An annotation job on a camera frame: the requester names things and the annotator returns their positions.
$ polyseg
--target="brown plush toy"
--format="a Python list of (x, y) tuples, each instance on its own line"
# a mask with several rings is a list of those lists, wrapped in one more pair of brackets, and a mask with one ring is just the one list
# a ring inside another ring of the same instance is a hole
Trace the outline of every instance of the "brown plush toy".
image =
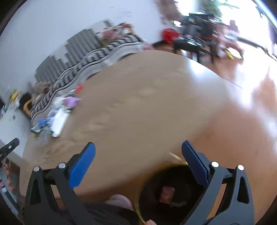
[(36, 105), (39, 100), (49, 91), (50, 83), (43, 82), (43, 83), (36, 83), (33, 87), (33, 94), (32, 94), (32, 105)]

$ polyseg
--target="tabletop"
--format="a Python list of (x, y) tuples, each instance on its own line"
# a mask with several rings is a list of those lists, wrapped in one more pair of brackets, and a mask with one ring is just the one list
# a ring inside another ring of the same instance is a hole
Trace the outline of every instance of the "tabletop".
[(106, 67), (84, 83), (82, 98), (58, 138), (41, 147), (30, 135), (20, 169), (26, 194), (34, 166), (67, 162), (88, 142), (96, 157), (82, 183), (83, 195), (124, 182), (181, 152), (229, 100), (223, 79), (180, 55), (148, 50)]

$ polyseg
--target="red bag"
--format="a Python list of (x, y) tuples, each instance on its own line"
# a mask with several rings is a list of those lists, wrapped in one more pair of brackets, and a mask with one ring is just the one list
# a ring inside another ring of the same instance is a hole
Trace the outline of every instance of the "red bag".
[(163, 30), (162, 36), (165, 42), (172, 45), (173, 38), (180, 37), (180, 34), (174, 29), (166, 28)]

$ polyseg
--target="black bucket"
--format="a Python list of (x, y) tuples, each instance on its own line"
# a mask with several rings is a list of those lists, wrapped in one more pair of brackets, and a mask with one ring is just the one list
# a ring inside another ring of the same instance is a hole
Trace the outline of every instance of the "black bucket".
[[(175, 189), (171, 204), (159, 201), (163, 187)], [(180, 225), (203, 191), (187, 165), (171, 167), (158, 172), (146, 183), (137, 213), (143, 222), (151, 219), (158, 225)]]

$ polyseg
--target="brown curtain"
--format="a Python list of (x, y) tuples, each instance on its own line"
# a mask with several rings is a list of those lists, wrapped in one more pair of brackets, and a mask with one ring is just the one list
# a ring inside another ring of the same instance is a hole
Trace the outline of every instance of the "brown curtain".
[(156, 0), (160, 13), (168, 20), (179, 20), (180, 12), (176, 7), (175, 0)]

